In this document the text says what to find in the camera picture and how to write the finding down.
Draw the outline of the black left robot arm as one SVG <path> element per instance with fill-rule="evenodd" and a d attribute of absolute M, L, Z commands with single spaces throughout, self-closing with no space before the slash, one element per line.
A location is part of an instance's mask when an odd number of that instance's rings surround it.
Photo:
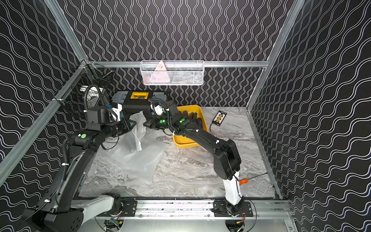
<path fill-rule="evenodd" d="M 132 131 L 134 120 L 121 115 L 119 109 L 95 106 L 85 110 L 87 124 L 62 143 L 62 164 L 51 186 L 34 208 L 25 209 L 22 219 L 40 232 L 77 232 L 99 214 L 121 212 L 116 195 L 103 195 L 78 204 L 74 201 L 80 184 L 99 148 L 106 139 Z"/>

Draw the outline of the clear zip-top bag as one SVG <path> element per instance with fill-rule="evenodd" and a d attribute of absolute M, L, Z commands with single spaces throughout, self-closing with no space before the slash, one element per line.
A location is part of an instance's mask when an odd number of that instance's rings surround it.
<path fill-rule="evenodd" d="M 141 140 L 146 134 L 146 127 L 143 125 L 146 122 L 146 117 L 143 111 L 131 115 L 129 119 L 135 121 L 137 124 L 130 132 L 121 135 L 118 144 L 114 147 L 115 152 L 121 152 L 124 155 L 141 151 Z"/>

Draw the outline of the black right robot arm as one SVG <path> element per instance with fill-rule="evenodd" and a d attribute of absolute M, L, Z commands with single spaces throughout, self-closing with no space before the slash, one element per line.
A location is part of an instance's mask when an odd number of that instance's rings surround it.
<path fill-rule="evenodd" d="M 212 154 L 214 171 L 223 179 L 225 188 L 225 213 L 231 216 L 240 214 L 244 201 L 239 184 L 242 160 L 233 140 L 215 137 L 204 130 L 192 114 L 185 116 L 181 112 L 172 115 L 167 111 L 165 115 L 152 117 L 144 126 L 161 131 L 169 129 L 173 135 L 189 138 Z"/>

